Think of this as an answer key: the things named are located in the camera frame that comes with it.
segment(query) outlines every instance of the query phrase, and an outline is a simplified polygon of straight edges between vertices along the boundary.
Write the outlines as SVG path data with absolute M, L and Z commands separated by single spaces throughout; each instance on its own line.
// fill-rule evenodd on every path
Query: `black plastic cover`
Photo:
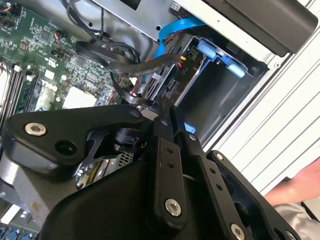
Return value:
M 296 53 L 318 19 L 298 0 L 203 0 L 275 54 Z

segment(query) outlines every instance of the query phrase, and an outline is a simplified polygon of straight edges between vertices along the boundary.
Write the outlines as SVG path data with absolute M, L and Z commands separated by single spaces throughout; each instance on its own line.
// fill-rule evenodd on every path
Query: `green circuit board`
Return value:
M 65 106 L 72 88 L 83 93 L 75 96 L 74 102 L 79 102 L 77 98 L 82 99 L 82 96 L 89 96 L 95 106 L 119 101 L 107 70 L 65 50 L 73 49 L 77 41 L 74 36 L 68 34 L 62 39 L 62 47 L 55 38 L 55 33 L 61 29 L 53 23 L 24 7 L 7 10 L 8 6 L 3 1 L 0 1 L 0 9 L 0 58 L 36 75 L 36 82 L 23 83 L 16 112 L 24 104 L 24 89 L 29 89 L 30 85 L 34 86 L 34 93 L 28 111 L 77 107 L 77 104 L 70 106 L 70 103 Z M 130 82 L 124 79 L 119 84 L 125 88 Z

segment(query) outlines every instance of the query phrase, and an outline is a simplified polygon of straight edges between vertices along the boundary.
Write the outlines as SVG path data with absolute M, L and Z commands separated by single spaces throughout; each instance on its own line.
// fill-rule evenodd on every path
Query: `motherboard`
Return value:
M 64 38 L 58 40 L 57 33 Z M 13 114 L 119 102 L 109 72 L 73 54 L 76 41 L 30 9 L 0 0 L 0 73 L 11 80 L 5 90 L 9 94 L 10 85 L 17 85 L 11 87 L 16 94 Z M 119 85 L 127 88 L 130 81 L 122 79 Z

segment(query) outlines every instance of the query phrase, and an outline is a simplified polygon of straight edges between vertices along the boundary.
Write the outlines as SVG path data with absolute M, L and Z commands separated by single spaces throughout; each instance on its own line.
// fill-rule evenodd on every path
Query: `metal screw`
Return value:
M 223 156 L 221 156 L 221 154 L 217 153 L 216 155 L 216 158 L 219 159 L 220 161 L 222 161 L 224 159 Z
M 181 207 L 179 203 L 174 199 L 168 199 L 164 203 L 165 209 L 174 217 L 179 217 L 181 215 Z
M 139 117 L 139 114 L 136 111 L 131 111 L 130 114 L 136 118 Z
M 197 138 L 194 135 L 192 135 L 191 133 L 189 134 L 189 138 L 191 138 L 191 140 L 193 140 L 193 141 L 197 140 Z
M 291 240 L 297 240 L 296 237 L 295 237 L 291 232 L 286 231 L 286 234 L 288 234 L 288 236 L 289 236 L 289 238 L 290 238 Z
M 165 120 L 161 120 L 161 123 L 165 126 L 168 126 L 168 123 Z
M 236 237 L 238 240 L 245 240 L 245 233 L 242 231 L 242 229 L 237 225 L 237 224 L 232 224 L 231 225 L 231 231 L 233 235 Z
M 25 125 L 24 130 L 27 134 L 37 137 L 41 137 L 47 132 L 46 127 L 37 122 L 28 123 L 27 125 Z

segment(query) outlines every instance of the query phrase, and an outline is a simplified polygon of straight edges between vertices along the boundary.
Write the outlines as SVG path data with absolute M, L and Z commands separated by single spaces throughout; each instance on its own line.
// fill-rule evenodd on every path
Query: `capacitor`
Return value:
M 67 80 L 67 76 L 66 76 L 66 75 L 62 75 L 62 76 L 61 76 L 61 80 L 62 80 L 62 81 Z

